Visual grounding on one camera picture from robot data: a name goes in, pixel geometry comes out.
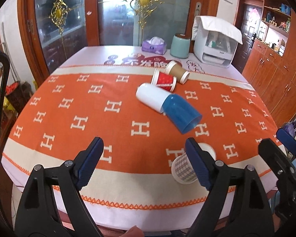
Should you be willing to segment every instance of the tissue box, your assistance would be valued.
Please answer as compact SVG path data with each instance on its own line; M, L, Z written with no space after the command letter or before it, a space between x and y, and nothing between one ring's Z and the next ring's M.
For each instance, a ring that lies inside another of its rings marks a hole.
M152 52L152 53L156 53L156 54L160 54L160 55L163 55L166 52L166 50L167 50L166 43L153 45L153 44L150 44L148 41L150 41L150 40L148 39L142 43L142 45L141 45L142 51Z

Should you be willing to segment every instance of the glass door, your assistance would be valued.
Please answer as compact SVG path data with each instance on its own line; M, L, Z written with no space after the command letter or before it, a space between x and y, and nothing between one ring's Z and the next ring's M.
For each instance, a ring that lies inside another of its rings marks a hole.
M189 6L190 0L98 0L100 45L140 46L158 36L169 49L173 36L185 33Z
M49 73L87 46L84 0L34 0L38 37Z

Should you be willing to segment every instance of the tablecloth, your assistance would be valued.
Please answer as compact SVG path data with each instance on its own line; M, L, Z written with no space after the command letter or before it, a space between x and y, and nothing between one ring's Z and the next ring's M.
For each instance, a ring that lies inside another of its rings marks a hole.
M167 53L87 47L66 61L35 92L12 128L2 164L13 182L22 190L34 165L59 166L99 136L103 155L81 190L95 222L117 229L137 225L144 231L188 228L208 192L198 182L177 183L170 169L184 153L185 140L194 137L210 144L217 159L230 166L254 165L265 190L272 189L276 177L257 146L263 138L280 142L253 87L232 66L223 69L201 64L193 54L178 60ZM151 82L155 68L163 71L172 59L192 71L174 92L203 115L184 135L135 97L140 84ZM228 214L233 191L221 217ZM65 212L57 187L55 197Z

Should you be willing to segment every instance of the white cloth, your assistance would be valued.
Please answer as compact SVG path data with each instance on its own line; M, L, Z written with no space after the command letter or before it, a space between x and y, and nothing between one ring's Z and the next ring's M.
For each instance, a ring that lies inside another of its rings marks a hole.
M202 24L203 29L207 31L216 31L228 36L238 43L242 44L242 33L234 25L226 20L213 17L213 16L196 16L192 28L192 40L196 39L197 30L199 25Z

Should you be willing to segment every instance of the white h pattern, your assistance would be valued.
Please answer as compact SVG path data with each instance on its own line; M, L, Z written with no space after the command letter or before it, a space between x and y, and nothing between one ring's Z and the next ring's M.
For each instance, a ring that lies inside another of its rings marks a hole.
M132 127L134 127L134 126L139 126L139 131L137 132L137 131L132 129L131 134L130 134L131 136L134 136L135 134L138 134L138 135L145 135L145 136L149 137L150 131L143 132L143 126L149 128L149 122L141 123L141 122L133 121L132 122Z
M43 141L41 142L41 147L46 147L46 148L48 148L49 150L51 150L51 148L52 148L52 144L48 144L49 143L49 140L52 140L52 141L54 141L54 138L55 138L55 136L53 135L53 136L51 136L51 135L47 135L46 133L44 133L44 135L43 135L43 138L45 139L45 138L47 138L47 141L46 141L46 143L44 143Z
M249 93L251 94L252 97L256 97L256 95L254 94L254 92L249 91Z
M242 128L243 127L243 123L234 123L234 125L236 127L239 127L239 129L237 129L237 132L240 134L240 133L246 133L246 129L245 128Z
M108 152L112 152L112 146L110 145L110 146L104 146L104 149L103 149L103 153L102 153L102 155L101 155L101 158L100 158L100 160L101 161L107 161L109 164L111 164L112 163L112 157L111 156L108 156L108 157L105 157L104 156L104 151L108 151Z
M206 136L209 136L209 131L204 132L204 128L207 128L206 123L204 123L204 124L198 124L195 128L197 128L197 127L199 127L201 131L200 131L200 132L195 131L195 136L196 136L196 137L198 137L198 136L200 136L200 135L206 135Z
M121 108L115 108L115 105L118 105L118 106L121 106L122 105L122 102L121 101L119 101L119 102L115 102L115 101L108 101L107 103L106 103L106 105L112 105L110 108L108 108L108 107L105 107L104 108L104 111L114 111L114 112L116 112L116 113L119 113L119 111L120 111L120 109Z
M46 115L46 112L37 112L37 114L36 114L37 116L38 116L38 118L34 118L33 119L33 122L42 122L43 121L43 119L41 118L41 116L45 116Z
M262 130L267 130L267 127L265 126L264 122L259 122L259 125L262 126Z
M77 79L77 82L85 82L87 81L89 76L90 75L80 75L79 78Z
M227 153L226 154L228 159L230 159L231 157L234 157L234 156L238 157L238 153L232 151L232 149L235 149L236 148L234 146L234 144L232 144L232 145L223 145L223 147L224 147L224 150L227 150L228 149L230 151L230 153Z
M117 76L116 82L128 82L129 76Z
M166 153L167 153L167 156L170 156L171 154L174 154L175 157L177 158L180 155L184 154L184 148L182 148L181 150L169 150L169 149L166 149ZM169 167L172 166L172 160L168 160L168 163L169 163Z
M222 94L221 94L221 97L223 98L223 101L224 101L224 102L232 102L232 100L230 100L229 95L222 95Z
M74 116L74 121L76 121L76 120L78 120L78 124L77 125L74 125L73 123L71 124L71 126L70 126L70 129L72 129L72 128L79 128L79 129L81 129L82 131L84 131L84 128L85 128L85 125L80 125L81 124L81 121L84 121L84 122L87 122L88 121L88 118L89 117L85 117L85 118L80 118L80 117L78 117L78 116Z
M102 88L103 88L103 85L101 85L101 86L92 85L91 89L88 91L88 93L100 93Z
M269 115L266 113L266 111L262 111L264 113L264 117L268 117Z
M58 77L51 76L51 79L48 80L49 83L55 83Z
M196 92L191 92L191 91L184 91L185 94L189 94L189 96L186 96L186 99L195 99L198 100L198 97L196 96Z
M64 87L65 87L65 85L63 85L63 86L56 86L56 89L54 89L52 92L61 92Z
M69 103L72 103L73 102L73 98L72 99L62 99L62 102L64 102L64 104L59 104L58 105L58 108L66 108L68 109L70 107L70 104Z
M34 97L33 100L34 100L34 101L32 101L32 102L30 103L30 105L34 105L34 106L36 106L36 105L37 105L37 102L41 100L41 97Z
M14 136L20 138L20 131L22 132L23 127L19 127L18 125L16 126L16 132L13 133Z
M211 106L211 111L214 111L214 110L216 111L216 113L212 113L213 117L224 117L224 113L219 113L222 110L221 108Z
M202 89L208 89L208 90L211 90L210 86L209 86L209 83L202 83L200 82L200 85L202 87Z
M241 109L242 112L245 112L244 116L245 117L251 117L251 114L249 114L249 110Z

